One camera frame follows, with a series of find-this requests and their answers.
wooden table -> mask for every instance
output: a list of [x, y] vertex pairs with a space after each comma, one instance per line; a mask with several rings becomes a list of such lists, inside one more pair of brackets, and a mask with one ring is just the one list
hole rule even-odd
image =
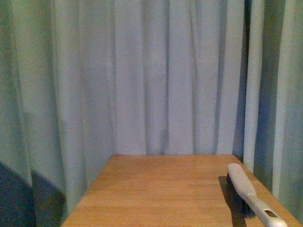
[[[262, 227], [235, 210], [226, 185], [233, 155], [112, 156], [63, 227]], [[258, 196], [299, 222], [244, 168]]]

curtain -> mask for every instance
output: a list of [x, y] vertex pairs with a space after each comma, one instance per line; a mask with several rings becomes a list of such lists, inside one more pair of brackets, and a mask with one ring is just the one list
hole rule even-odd
[[244, 164], [301, 223], [302, 37], [302, 1], [252, 1]]
[[243, 0], [1, 1], [1, 224], [59, 226], [112, 154], [241, 158], [250, 86], [244, 161], [295, 214], [302, 4], [289, 2], [266, 2], [246, 86]]

brush handle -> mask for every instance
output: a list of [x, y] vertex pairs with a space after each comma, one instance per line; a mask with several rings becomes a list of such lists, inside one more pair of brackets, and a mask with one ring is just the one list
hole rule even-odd
[[254, 187], [239, 164], [232, 163], [227, 168], [236, 192], [255, 212], [265, 227], [287, 227], [286, 222], [257, 197]]

handle hole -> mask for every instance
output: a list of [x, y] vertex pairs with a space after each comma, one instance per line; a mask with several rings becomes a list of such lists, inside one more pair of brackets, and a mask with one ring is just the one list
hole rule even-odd
[[265, 213], [268, 214], [268, 216], [272, 217], [272, 218], [277, 218], [277, 215], [274, 214], [274, 212], [270, 211], [270, 210], [264, 210]]

hand brush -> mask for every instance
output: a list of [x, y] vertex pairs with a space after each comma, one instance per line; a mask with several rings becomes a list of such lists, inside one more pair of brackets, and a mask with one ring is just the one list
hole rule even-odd
[[254, 187], [239, 164], [231, 163], [227, 168], [226, 180], [242, 216], [252, 218], [257, 215], [265, 227], [287, 227], [286, 222], [257, 197]]

